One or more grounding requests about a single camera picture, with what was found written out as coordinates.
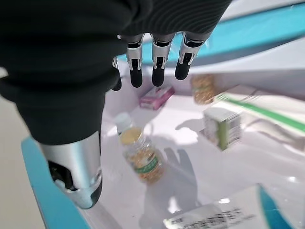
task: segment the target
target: cardboard box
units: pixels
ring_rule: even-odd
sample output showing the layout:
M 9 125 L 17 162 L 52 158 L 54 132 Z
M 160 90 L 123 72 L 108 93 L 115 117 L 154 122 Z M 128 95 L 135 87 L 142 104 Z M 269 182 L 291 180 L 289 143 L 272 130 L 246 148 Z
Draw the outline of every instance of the cardboard box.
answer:
M 239 85 L 215 98 L 215 107 L 239 113 L 243 128 L 305 151 L 305 102 Z
M 204 111 L 204 122 L 205 137 L 221 150 L 241 137 L 241 119 L 236 112 L 212 106 Z
M 173 87 L 155 87 L 140 99 L 140 107 L 158 110 L 174 93 Z

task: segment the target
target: green bottle label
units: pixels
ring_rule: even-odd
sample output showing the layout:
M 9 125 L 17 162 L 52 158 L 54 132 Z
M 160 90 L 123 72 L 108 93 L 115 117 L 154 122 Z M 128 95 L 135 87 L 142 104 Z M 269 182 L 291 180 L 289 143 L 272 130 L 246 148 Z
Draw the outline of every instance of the green bottle label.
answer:
M 135 168 L 136 173 L 148 173 L 152 170 L 154 170 L 158 165 L 158 158 L 155 156 L 153 160 L 151 160 L 150 163 L 147 165 L 141 167 L 141 168 Z

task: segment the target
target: green stripe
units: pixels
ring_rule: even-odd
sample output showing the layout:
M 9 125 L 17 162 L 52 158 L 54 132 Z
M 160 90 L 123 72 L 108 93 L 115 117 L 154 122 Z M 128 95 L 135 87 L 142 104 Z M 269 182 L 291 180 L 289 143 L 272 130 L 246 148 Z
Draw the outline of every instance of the green stripe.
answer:
M 227 148 L 227 143 L 228 143 L 227 142 L 227 121 L 224 120 L 217 124 L 218 124 L 218 139 L 219 139 L 218 146 L 222 150 L 225 150 Z
M 258 113 L 260 113 L 260 114 L 262 114 L 262 115 L 264 115 L 266 117 L 272 118 L 272 119 L 274 119 L 274 120 L 276 120 L 278 122 L 281 122 L 283 124 L 286 124 L 286 125 L 294 128 L 294 129 L 297 129 L 297 130 L 300 130 L 302 132 L 305 132 L 305 124 L 304 123 L 301 123 L 299 121 L 296 121 L 294 119 L 291 119 L 289 117 L 281 115 L 279 113 L 276 113 L 276 112 L 264 109 L 264 108 L 259 107 L 259 106 L 255 106 L 255 105 L 250 104 L 250 103 L 245 103 L 245 102 L 237 101 L 235 99 L 229 98 L 228 96 L 226 96 L 224 94 L 220 94 L 219 96 L 217 96 L 217 99 L 222 100 L 222 101 L 226 101 L 226 102 L 229 102 L 229 103 L 232 103 L 234 105 L 241 106 L 241 107 L 246 108 L 248 110 L 252 110 L 252 111 L 258 112 Z
M 135 168 L 135 172 L 136 173 L 148 173 L 150 171 L 152 171 L 153 169 L 155 169 L 158 165 L 158 158 L 155 156 L 153 160 L 151 160 L 151 162 L 141 168 Z

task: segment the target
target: beige floor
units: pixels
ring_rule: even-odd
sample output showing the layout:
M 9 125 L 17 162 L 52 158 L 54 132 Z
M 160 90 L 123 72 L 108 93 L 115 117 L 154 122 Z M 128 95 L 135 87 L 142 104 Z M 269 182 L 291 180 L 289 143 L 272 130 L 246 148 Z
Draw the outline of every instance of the beige floor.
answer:
M 25 170 L 21 140 L 27 129 L 14 105 L 0 97 L 0 228 L 44 229 Z

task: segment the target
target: pink box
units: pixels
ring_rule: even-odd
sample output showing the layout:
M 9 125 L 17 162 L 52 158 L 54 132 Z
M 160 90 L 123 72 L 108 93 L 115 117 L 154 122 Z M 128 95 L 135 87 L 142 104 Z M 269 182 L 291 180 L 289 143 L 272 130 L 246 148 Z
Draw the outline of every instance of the pink box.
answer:
M 140 107 L 158 110 L 174 93 L 172 86 L 153 88 L 140 99 Z

